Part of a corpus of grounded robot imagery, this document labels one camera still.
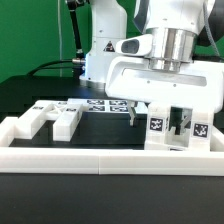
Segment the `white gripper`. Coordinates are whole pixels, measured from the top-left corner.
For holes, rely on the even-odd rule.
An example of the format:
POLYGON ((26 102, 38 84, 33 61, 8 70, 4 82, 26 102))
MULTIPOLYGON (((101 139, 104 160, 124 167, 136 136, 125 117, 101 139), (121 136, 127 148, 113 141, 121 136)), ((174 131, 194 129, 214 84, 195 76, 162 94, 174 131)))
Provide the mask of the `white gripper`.
POLYGON ((105 91, 109 97, 128 102, 130 125, 135 125, 140 102, 164 102, 177 108, 175 134, 181 135, 191 121, 192 110, 208 106, 217 113, 224 102, 224 63, 198 61, 182 63, 178 72, 150 68, 152 35, 145 34, 116 44, 118 57, 112 60, 105 91))

